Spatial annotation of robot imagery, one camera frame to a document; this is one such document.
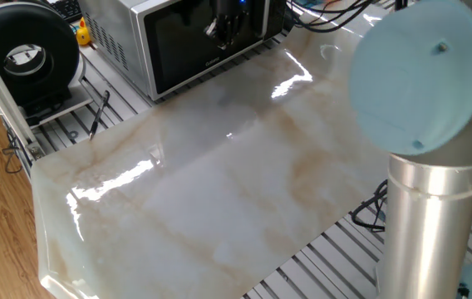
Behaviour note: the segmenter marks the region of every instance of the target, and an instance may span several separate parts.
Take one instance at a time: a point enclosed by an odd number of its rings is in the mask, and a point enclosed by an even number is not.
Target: white marble slab
[[[57,298],[240,298],[372,193],[349,63],[375,17],[279,47],[32,168]]]

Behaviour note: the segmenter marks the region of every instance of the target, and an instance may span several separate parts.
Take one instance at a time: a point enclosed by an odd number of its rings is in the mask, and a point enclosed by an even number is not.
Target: metal frame
[[[38,144],[37,138],[29,128],[22,112],[18,109],[2,77],[0,77],[0,110],[5,116],[6,122],[12,128],[16,136],[18,136],[18,139],[20,139],[22,147],[26,149],[27,152],[31,153],[29,159],[33,161],[43,157],[44,152]]]

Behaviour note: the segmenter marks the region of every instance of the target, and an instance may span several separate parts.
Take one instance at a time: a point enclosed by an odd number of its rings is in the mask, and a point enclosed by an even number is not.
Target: black cable
[[[356,3],[360,2],[360,1],[361,1],[361,0],[356,0],[356,1],[352,4],[352,6],[355,5]],[[350,10],[349,10],[349,11],[342,12],[342,13],[338,14],[337,16],[333,17],[332,19],[330,19],[330,20],[328,20],[328,21],[317,22],[317,23],[313,23],[313,24],[310,22],[308,25],[312,24],[312,26],[314,26],[314,27],[326,25],[326,24],[328,24],[328,23],[331,23],[331,22],[336,21],[336,20],[337,20],[338,18],[340,18],[340,17],[343,17],[347,12],[350,12]]]
[[[363,3],[362,7],[359,8],[356,12],[354,12],[347,20],[343,21],[342,23],[340,23],[336,27],[332,27],[332,28],[328,28],[328,29],[315,29],[315,28],[312,28],[312,26],[315,26],[316,24],[308,25],[305,22],[301,21],[301,19],[297,16],[297,14],[293,10],[290,9],[290,12],[292,14],[292,17],[293,17],[295,23],[298,23],[299,25],[306,28],[307,30],[309,30],[311,32],[316,32],[316,33],[328,33],[328,32],[334,32],[337,29],[340,29],[343,26],[345,26],[345,24],[352,21],[352,19],[357,17],[365,8],[369,7],[370,4],[371,4],[371,1],[365,1]]]
[[[320,22],[320,23],[314,23],[316,20],[313,20],[312,22],[308,23],[308,25],[311,25],[311,24],[312,24],[314,27],[318,27],[318,26],[327,24],[327,23],[329,23],[329,22],[334,22],[334,21],[337,20],[338,18],[340,18],[340,17],[342,17],[343,15],[345,15],[347,12],[351,12],[351,11],[356,10],[356,9],[359,7],[359,6],[358,6],[358,3],[361,2],[361,0],[356,0],[356,1],[355,1],[353,4],[351,4],[349,7],[345,8],[345,9],[343,9],[343,10],[341,10],[341,11],[328,11],[328,10],[326,9],[328,5],[333,4],[333,3],[335,3],[335,2],[338,2],[338,1],[341,1],[341,0],[336,0],[336,1],[329,2],[329,3],[325,4],[325,6],[324,6],[323,8],[320,8],[320,9],[311,8],[311,7],[306,7],[305,9],[307,9],[307,10],[309,10],[309,11],[312,11],[312,12],[320,12],[320,13],[321,13],[321,16],[318,17],[318,19],[321,18],[322,15],[324,15],[325,13],[339,13],[339,15],[338,15],[338,16],[335,16],[332,20],[328,20],[328,21]],[[293,10],[292,10],[292,7],[293,7],[293,0],[290,0],[289,3],[290,3],[290,5],[291,5],[291,7],[288,6],[288,9],[289,9],[290,11],[292,11],[292,13],[294,13]]]
[[[354,211],[351,213],[351,220],[354,222],[354,224],[361,226],[363,228],[369,228],[373,233],[381,233],[386,231],[386,227],[381,226],[381,225],[376,225],[376,222],[378,221],[378,216],[380,214],[381,208],[384,205],[384,202],[386,201],[387,198],[387,179],[380,183],[378,185],[378,188],[376,188],[376,191],[374,193],[374,196],[367,201],[361,203],[361,205],[356,208]],[[372,204],[376,205],[376,217],[375,221],[373,224],[369,223],[363,223],[362,221],[358,220],[358,214],[365,208],[368,208]]]
[[[316,17],[313,21],[309,22],[308,25],[311,25],[313,24],[315,21],[317,20],[320,20],[322,18],[322,16],[325,14],[325,9],[327,9],[327,7],[333,3],[336,3],[336,2],[340,2],[341,0],[334,0],[334,1],[330,1],[328,2],[327,4],[325,4],[325,6],[322,8],[322,12],[321,12],[321,15],[319,17]]]
[[[9,146],[5,149],[2,149],[2,154],[9,157],[7,159],[7,163],[5,164],[5,172],[8,174],[17,174],[22,171],[22,166],[20,166],[20,169],[18,170],[9,170],[9,165],[11,164],[12,157],[16,154],[17,150],[20,150],[20,148],[16,146],[17,137],[12,132],[12,129],[7,130],[7,139],[9,140]]]

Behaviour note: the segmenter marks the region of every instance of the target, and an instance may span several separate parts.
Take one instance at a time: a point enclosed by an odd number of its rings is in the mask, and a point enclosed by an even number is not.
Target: microwave oven
[[[223,1],[227,0],[79,4],[100,52],[141,95],[157,100],[283,29],[285,0],[238,0],[245,7],[238,35],[221,47],[206,32],[216,17],[216,2]]]

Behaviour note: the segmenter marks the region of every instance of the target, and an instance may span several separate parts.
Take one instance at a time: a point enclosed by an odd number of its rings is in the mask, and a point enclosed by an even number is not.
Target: microwave window
[[[151,60],[158,71],[155,77],[162,78],[156,82],[159,93],[205,70],[209,61],[223,55],[204,34],[212,16],[209,0],[184,0],[146,16]]]

